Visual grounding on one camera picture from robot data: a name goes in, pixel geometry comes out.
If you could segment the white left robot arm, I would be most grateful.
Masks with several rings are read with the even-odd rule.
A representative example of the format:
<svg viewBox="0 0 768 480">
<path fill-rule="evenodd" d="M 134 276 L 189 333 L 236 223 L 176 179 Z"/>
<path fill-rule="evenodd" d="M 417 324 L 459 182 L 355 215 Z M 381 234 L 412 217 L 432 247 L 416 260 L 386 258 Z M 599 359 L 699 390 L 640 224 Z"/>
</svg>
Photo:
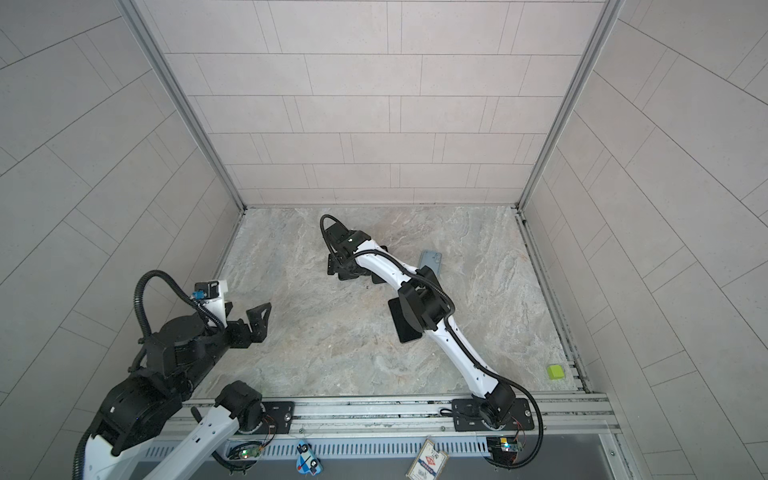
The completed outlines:
<svg viewBox="0 0 768 480">
<path fill-rule="evenodd" d="M 272 306 L 247 312 L 215 333 L 197 315 L 173 320 L 148 337 L 154 367 L 141 367 L 113 387 L 81 437 L 73 458 L 75 479 L 127 479 L 136 464 L 179 412 L 215 362 L 231 348 L 262 342 Z M 152 479 L 189 479 L 237 433 L 267 430 L 272 440 L 278 426 L 266 412 L 261 394 L 242 381 L 227 385 L 214 405 L 149 474 Z"/>
</svg>

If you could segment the purple-edged phone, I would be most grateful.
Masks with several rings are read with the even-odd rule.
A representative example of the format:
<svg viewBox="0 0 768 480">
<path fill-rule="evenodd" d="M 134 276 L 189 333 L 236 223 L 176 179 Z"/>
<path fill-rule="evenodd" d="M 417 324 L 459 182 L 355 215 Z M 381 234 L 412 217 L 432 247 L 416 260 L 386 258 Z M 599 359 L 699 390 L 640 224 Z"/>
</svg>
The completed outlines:
<svg viewBox="0 0 768 480">
<path fill-rule="evenodd" d="M 401 344 L 406 344 L 422 337 L 422 333 L 411 327 L 407 322 L 398 298 L 390 299 L 388 301 L 388 307 L 394 322 L 398 340 Z"/>
</svg>

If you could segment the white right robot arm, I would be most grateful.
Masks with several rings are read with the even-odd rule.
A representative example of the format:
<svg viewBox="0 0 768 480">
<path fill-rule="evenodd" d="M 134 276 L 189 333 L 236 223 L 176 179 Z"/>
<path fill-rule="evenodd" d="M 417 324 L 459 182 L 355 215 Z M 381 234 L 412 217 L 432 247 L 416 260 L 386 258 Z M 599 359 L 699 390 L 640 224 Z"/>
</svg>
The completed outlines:
<svg viewBox="0 0 768 480">
<path fill-rule="evenodd" d="M 460 332 L 454 321 L 455 304 L 430 268 L 404 264 L 368 234 L 341 224 L 323 229 L 322 237 L 339 277 L 375 276 L 397 291 L 406 327 L 440 345 L 469 386 L 479 417 L 488 427 L 500 429 L 511 422 L 516 401 L 511 382 L 491 369 Z"/>
</svg>

